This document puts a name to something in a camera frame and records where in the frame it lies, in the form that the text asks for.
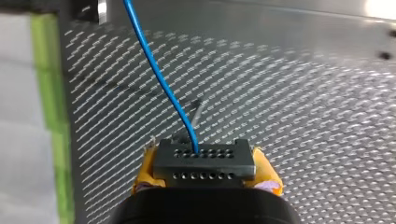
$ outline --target green strip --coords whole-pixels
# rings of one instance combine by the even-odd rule
[[[59,30],[54,15],[32,16],[35,69],[44,118],[51,132],[58,214],[61,224],[74,223],[70,129],[61,69]]]

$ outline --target white surface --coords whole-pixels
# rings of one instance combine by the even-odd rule
[[[0,14],[0,119],[44,128],[30,23]]]
[[[0,14],[0,223],[59,223],[30,17]]]
[[[44,129],[34,67],[0,61],[0,80],[0,119]]]
[[[0,223],[59,223],[50,134],[1,122],[0,148]]]

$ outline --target orange component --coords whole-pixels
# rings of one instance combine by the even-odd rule
[[[271,163],[265,158],[260,147],[253,148],[253,160],[256,165],[256,176],[254,180],[245,181],[245,186],[254,188],[255,185],[263,181],[275,181],[280,187],[273,189],[273,193],[280,196],[283,193],[283,182],[277,175]]]
[[[132,187],[132,193],[135,193],[136,186],[143,182],[149,183],[153,186],[166,187],[164,180],[154,179],[154,177],[152,177],[152,163],[154,161],[156,151],[157,147],[150,147],[146,150],[142,167],[140,167],[139,174],[137,175]]]

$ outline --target perforated metal sheet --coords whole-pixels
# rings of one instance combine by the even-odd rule
[[[151,136],[181,129],[134,35],[72,24],[67,86],[77,223],[106,223]],[[201,142],[263,147],[303,223],[395,223],[396,67],[164,32],[148,41]]]

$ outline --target blue wire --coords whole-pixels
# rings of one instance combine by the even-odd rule
[[[168,84],[166,83],[165,79],[163,78],[163,74],[161,73],[160,68],[158,67],[157,62],[154,59],[154,56],[149,49],[149,44],[143,34],[142,28],[139,24],[139,19],[137,18],[136,12],[134,11],[134,6],[132,5],[132,0],[124,0],[124,5],[126,7],[126,11],[128,12],[129,19],[131,20],[132,26],[134,27],[134,32],[136,33],[137,39],[140,42],[140,46],[142,46],[143,52],[145,53],[146,57],[148,58],[148,62],[151,65],[152,71],[155,74],[155,77],[160,82],[163,91],[168,96],[169,100],[171,101],[172,105],[175,107],[178,115],[180,116],[181,120],[183,121],[184,125],[186,126],[187,132],[189,133],[192,149],[195,153],[199,152],[198,148],[198,140],[195,135],[195,131],[192,128],[189,118],[187,117],[186,113],[184,112],[183,108],[181,107],[180,103],[178,102],[175,95],[172,93],[171,89],[169,88]]]

